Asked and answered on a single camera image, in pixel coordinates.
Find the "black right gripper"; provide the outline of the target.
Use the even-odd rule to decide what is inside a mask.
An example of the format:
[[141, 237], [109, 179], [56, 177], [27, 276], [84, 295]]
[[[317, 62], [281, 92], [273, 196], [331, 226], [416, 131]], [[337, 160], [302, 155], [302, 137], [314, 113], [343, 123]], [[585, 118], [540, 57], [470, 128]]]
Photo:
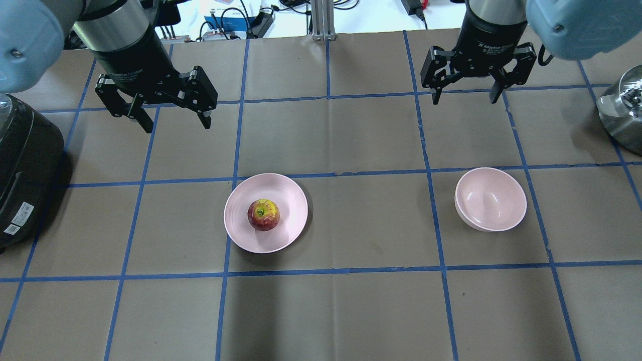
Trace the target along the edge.
[[[464, 76], [495, 80], [489, 99], [498, 102], [504, 90], [524, 85], [537, 60], [532, 43], [518, 45], [525, 30], [524, 8], [467, 8], [454, 51], [431, 46], [420, 71], [420, 84], [437, 105], [443, 89]], [[504, 66], [516, 60], [507, 72]]]

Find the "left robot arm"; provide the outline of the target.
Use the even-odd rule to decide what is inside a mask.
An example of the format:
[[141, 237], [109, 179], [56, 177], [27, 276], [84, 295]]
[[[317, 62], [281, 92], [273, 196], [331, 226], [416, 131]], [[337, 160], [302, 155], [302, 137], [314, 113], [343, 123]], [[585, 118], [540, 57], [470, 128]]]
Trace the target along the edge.
[[128, 117], [147, 133], [146, 104], [171, 103], [195, 112], [211, 128], [218, 94], [204, 69], [180, 73], [155, 28], [172, 1], [2, 1], [1, 90], [34, 87], [57, 62], [75, 32], [105, 73], [95, 92], [114, 117]]

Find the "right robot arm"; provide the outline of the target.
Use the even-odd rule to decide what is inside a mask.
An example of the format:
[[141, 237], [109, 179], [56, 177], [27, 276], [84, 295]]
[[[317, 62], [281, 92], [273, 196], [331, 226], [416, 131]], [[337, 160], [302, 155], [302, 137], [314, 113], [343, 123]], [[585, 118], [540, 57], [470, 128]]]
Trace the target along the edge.
[[465, 1], [452, 50], [433, 46], [421, 85], [438, 104], [443, 89], [463, 78], [492, 77], [496, 103], [505, 89], [528, 81], [536, 63], [587, 60], [640, 33], [640, 1]]

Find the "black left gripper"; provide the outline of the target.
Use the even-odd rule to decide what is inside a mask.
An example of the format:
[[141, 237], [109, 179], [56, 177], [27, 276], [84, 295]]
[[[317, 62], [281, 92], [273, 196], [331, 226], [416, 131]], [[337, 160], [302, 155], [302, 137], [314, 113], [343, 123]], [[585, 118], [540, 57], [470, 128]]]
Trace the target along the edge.
[[[211, 128], [218, 92], [206, 71], [194, 66], [179, 73], [154, 29], [146, 30], [135, 43], [122, 49], [94, 51], [94, 57], [106, 71], [99, 76], [95, 92], [112, 116], [125, 116], [152, 133], [154, 122], [142, 107], [143, 95], [160, 92], [167, 102], [195, 112], [204, 129]], [[126, 101], [119, 90], [131, 96], [131, 101]]]

